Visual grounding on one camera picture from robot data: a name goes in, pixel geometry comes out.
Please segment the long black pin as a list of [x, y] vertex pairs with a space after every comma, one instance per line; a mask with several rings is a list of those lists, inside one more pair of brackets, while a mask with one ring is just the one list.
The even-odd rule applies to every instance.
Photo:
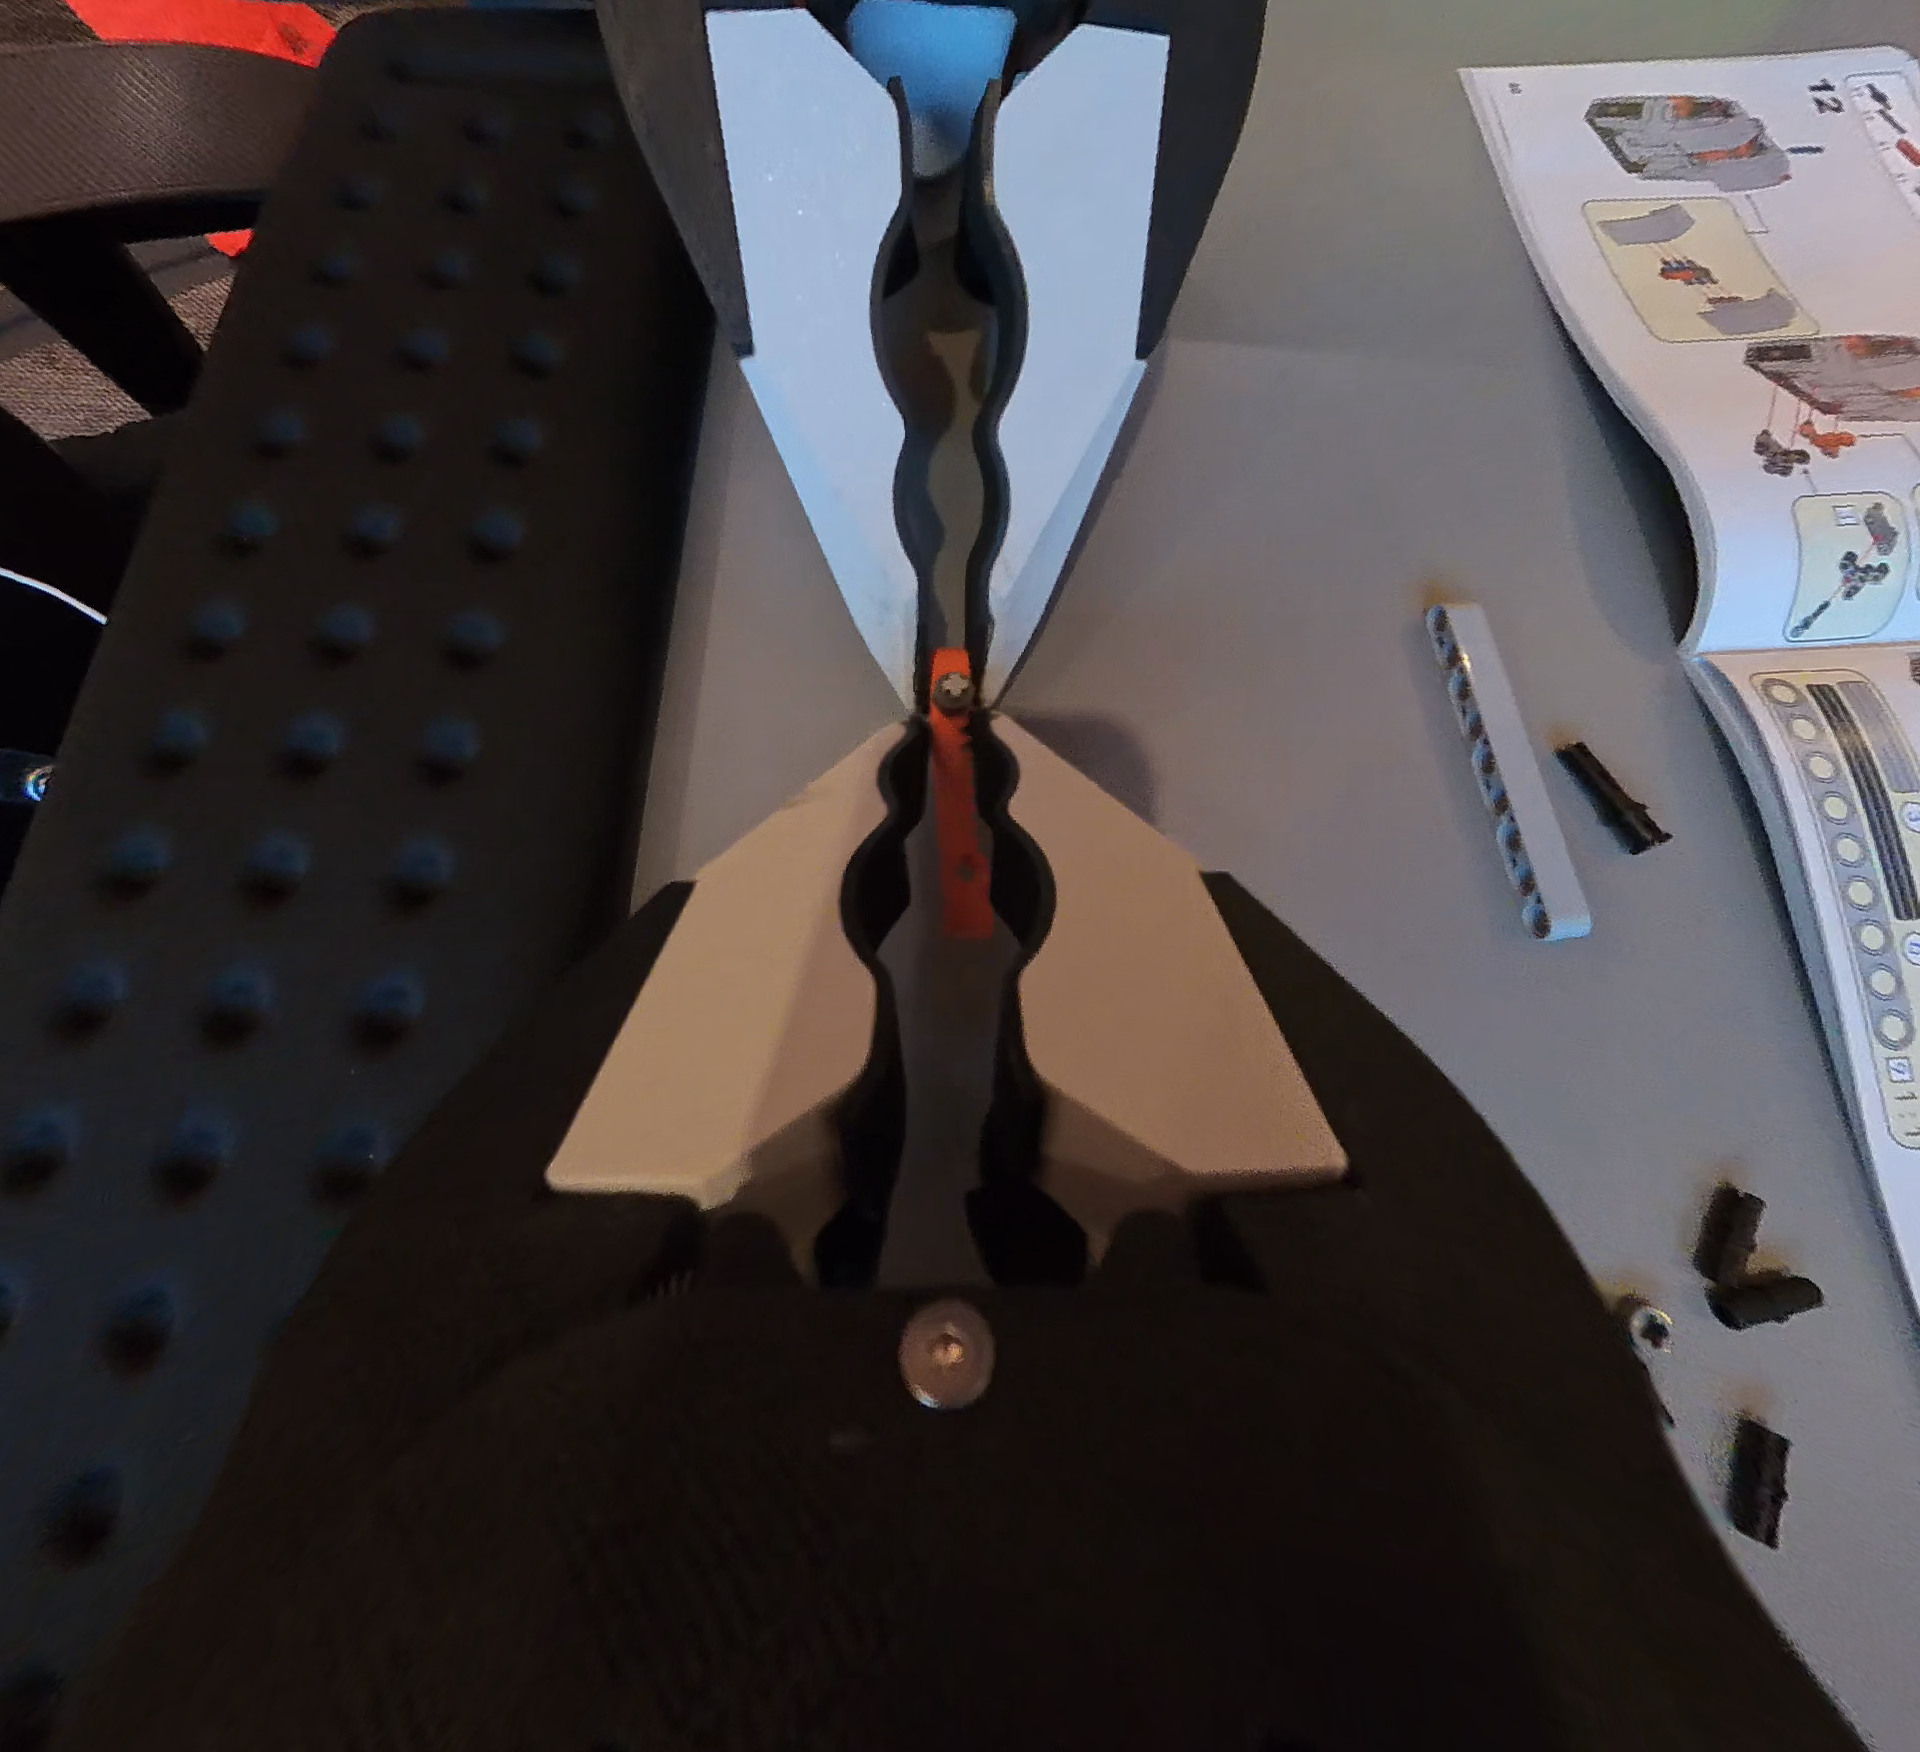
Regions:
[[1570, 739], [1552, 748], [1552, 755], [1585, 795], [1602, 824], [1627, 854], [1643, 854], [1671, 842], [1671, 835], [1633, 796], [1619, 777], [1582, 741]]

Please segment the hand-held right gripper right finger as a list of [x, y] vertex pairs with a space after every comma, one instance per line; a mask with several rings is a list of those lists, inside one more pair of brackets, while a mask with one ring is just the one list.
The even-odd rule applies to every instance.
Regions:
[[997, 1285], [1077, 1285], [1143, 1212], [1322, 1189], [1344, 1146], [1195, 857], [1015, 720], [976, 727], [1016, 961], [967, 1189]]

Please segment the light grey long beam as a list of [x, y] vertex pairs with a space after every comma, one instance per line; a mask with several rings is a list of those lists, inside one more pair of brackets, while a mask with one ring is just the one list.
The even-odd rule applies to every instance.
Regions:
[[1590, 910], [1487, 613], [1440, 602], [1425, 629], [1521, 923], [1541, 944], [1589, 937]]

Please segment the grey desk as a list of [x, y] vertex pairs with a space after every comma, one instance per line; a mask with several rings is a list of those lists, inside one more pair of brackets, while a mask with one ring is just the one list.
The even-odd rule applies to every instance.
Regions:
[[[1563, 338], [1455, 71], [1891, 42], [1916, 0], [1268, 0], [1260, 81], [1079, 563], [1011, 710], [1394, 1017], [1599, 1285], [1676, 1324], [1710, 1531], [1874, 1748], [1916, 1748], [1916, 1343], [1752, 805], [1676, 658], [1668, 476]], [[1521, 923], [1427, 642], [1487, 613], [1590, 910]], [[1552, 755], [1668, 829], [1627, 854]], [[1692, 1265], [1718, 1184], [1751, 1278]], [[1733, 1428], [1791, 1439], [1782, 1542], [1733, 1532]]]

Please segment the orange toothed beam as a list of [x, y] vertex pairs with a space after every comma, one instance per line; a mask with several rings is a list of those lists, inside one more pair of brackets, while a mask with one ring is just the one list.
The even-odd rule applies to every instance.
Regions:
[[937, 673], [962, 669], [972, 678], [964, 647], [943, 645], [931, 653], [927, 679], [930, 784], [943, 936], [980, 944], [993, 931], [990, 857], [980, 842], [980, 817], [972, 755], [972, 714], [950, 718], [931, 705]]

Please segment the open instruction booklet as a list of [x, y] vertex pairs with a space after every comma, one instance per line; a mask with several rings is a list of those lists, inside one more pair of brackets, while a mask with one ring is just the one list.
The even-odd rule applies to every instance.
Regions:
[[1458, 76], [1557, 319], [1686, 512], [1678, 656], [1759, 806], [1916, 1299], [1916, 61]]

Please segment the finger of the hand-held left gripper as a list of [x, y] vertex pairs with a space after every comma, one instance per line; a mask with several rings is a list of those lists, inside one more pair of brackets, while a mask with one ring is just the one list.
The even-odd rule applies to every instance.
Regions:
[[993, 310], [972, 425], [965, 592], [980, 696], [1013, 684], [1143, 374], [1140, 313], [1170, 44], [1083, 23], [974, 121], [964, 228]]
[[707, 61], [745, 303], [739, 368], [852, 627], [924, 696], [931, 439], [885, 286], [913, 234], [913, 113], [802, 7], [712, 10]]

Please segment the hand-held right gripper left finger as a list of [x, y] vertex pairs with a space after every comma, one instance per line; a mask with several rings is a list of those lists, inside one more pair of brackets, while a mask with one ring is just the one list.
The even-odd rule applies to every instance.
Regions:
[[560, 1195], [770, 1217], [818, 1285], [874, 1285], [906, 1137], [900, 990], [931, 734], [881, 727], [691, 881], [545, 1168]]

